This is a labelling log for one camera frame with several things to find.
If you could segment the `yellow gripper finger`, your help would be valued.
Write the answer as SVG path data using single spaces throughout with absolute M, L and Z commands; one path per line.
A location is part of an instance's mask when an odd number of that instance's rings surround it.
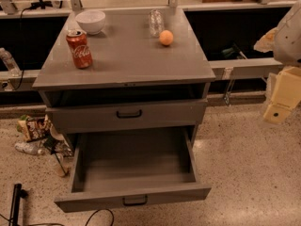
M 262 53 L 267 53 L 273 50 L 275 35 L 277 33 L 276 28 L 272 28 L 265 35 L 263 35 L 259 40 L 256 41 L 253 48 Z
M 273 124 L 281 124 L 301 102 L 301 69 L 286 67 L 275 79 L 263 119 Z

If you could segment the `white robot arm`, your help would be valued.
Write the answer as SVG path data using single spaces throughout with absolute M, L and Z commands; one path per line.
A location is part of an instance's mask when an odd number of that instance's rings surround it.
M 269 30 L 254 45 L 259 52 L 273 52 L 274 59 L 284 65 L 274 76 L 275 83 L 267 99 L 263 119 L 281 124 L 301 101 L 301 1 L 298 0 L 277 27 Z

